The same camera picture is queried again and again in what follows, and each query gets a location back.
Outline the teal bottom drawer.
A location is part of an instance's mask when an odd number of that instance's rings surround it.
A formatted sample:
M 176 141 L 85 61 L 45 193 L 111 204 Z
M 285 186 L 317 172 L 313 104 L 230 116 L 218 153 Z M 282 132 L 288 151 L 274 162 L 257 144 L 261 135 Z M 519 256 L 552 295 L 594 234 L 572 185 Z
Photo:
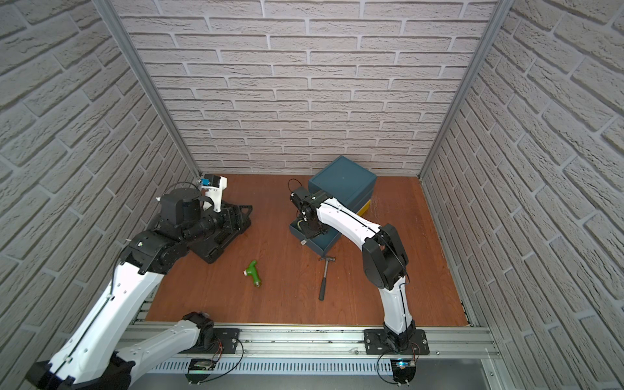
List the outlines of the teal bottom drawer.
M 336 229 L 330 227 L 325 234 L 308 239 L 299 229 L 299 227 L 302 227 L 302 222 L 303 220 L 301 218 L 295 219 L 289 225 L 289 230 L 302 245 L 307 246 L 319 256 L 327 255 L 331 248 L 342 237 L 342 235 L 338 231 L 336 231 Z

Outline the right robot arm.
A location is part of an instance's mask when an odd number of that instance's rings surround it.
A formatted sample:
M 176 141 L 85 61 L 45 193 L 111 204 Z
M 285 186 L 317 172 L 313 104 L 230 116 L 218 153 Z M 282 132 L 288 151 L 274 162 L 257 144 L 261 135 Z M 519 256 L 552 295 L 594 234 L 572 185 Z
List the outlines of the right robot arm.
M 396 351 L 405 349 L 415 325 L 406 294 L 409 259 L 396 228 L 362 218 L 323 191 L 311 193 L 300 187 L 290 194 L 290 201 L 299 212 L 297 222 L 305 238 L 333 228 L 362 251 L 364 273 L 380 291 L 384 341 Z

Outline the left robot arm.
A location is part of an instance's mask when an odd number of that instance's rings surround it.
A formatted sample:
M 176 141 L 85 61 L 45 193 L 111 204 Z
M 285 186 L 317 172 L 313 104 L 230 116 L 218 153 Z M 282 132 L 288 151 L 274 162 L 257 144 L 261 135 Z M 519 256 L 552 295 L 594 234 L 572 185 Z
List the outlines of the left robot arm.
M 195 253 L 214 263 L 250 227 L 252 206 L 216 201 L 199 188 L 159 198 L 160 211 L 123 248 L 112 278 L 91 312 L 58 353 L 35 362 L 26 380 L 38 389 L 127 389 L 169 357 L 185 351 L 221 354 L 208 315 L 191 312 L 139 344 L 117 344 L 147 296 L 177 261 Z

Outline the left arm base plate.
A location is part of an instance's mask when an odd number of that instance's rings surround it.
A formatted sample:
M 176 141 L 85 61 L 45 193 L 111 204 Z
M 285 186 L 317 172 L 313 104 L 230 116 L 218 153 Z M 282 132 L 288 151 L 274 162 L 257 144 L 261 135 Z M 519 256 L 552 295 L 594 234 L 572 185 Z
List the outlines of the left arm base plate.
M 206 328 L 200 331 L 194 346 L 182 354 L 235 354 L 240 328 Z

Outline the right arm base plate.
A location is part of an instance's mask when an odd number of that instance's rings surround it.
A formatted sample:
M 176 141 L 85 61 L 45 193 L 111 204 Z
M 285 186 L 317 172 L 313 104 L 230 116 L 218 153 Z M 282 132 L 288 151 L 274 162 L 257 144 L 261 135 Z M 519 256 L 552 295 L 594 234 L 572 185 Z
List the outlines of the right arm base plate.
M 364 347 L 367 355 L 395 354 L 384 341 L 385 332 L 381 328 L 368 328 L 363 331 Z M 415 329 L 408 345 L 399 352 L 401 355 L 416 354 L 429 355 L 430 348 L 427 335 L 423 329 Z

